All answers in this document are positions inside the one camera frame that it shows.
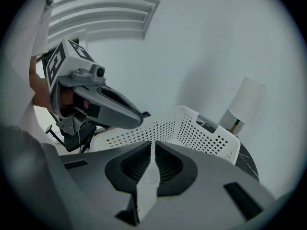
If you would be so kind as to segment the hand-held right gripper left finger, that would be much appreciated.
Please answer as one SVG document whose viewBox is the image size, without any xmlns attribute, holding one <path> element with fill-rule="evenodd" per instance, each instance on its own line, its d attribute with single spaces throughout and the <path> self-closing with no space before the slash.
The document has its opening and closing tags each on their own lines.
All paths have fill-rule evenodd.
<svg viewBox="0 0 307 230">
<path fill-rule="evenodd" d="M 59 156 L 44 144 L 47 168 L 70 230 L 138 230 L 137 183 L 150 161 L 150 142 Z"/>
</svg>

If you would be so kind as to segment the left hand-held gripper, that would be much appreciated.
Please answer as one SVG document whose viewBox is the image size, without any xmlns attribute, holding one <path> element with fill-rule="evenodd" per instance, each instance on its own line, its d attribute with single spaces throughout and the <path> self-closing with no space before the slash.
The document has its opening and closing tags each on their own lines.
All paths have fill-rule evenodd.
<svg viewBox="0 0 307 230">
<path fill-rule="evenodd" d="M 84 47 L 63 38 L 46 66 L 46 79 L 50 94 L 50 106 L 61 121 L 57 126 L 69 135 L 77 133 L 89 120 L 97 125 L 122 129 L 135 129 L 143 123 L 139 109 L 123 94 L 104 85 L 105 68 L 99 66 Z M 89 101 L 87 110 L 74 107 L 74 112 L 65 117 L 60 113 L 61 87 L 73 89 Z"/>
</svg>

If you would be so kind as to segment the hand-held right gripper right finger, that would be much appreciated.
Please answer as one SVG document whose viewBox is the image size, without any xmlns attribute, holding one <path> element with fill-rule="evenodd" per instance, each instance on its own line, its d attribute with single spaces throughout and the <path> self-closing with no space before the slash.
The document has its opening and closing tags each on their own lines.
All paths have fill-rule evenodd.
<svg viewBox="0 0 307 230">
<path fill-rule="evenodd" d="M 146 230 L 230 230 L 274 201 L 256 179 L 232 163 L 199 151 L 157 142 L 157 201 L 143 220 Z"/>
</svg>

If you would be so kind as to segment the person's left hand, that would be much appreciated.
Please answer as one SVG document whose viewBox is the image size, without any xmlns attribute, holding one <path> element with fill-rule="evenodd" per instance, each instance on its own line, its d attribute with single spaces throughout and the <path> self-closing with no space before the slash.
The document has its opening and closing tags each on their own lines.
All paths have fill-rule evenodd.
<svg viewBox="0 0 307 230">
<path fill-rule="evenodd" d="M 64 117 L 68 117 L 76 111 L 74 107 L 87 110 L 89 101 L 76 94 L 73 89 L 61 86 L 59 96 L 60 113 Z"/>
</svg>

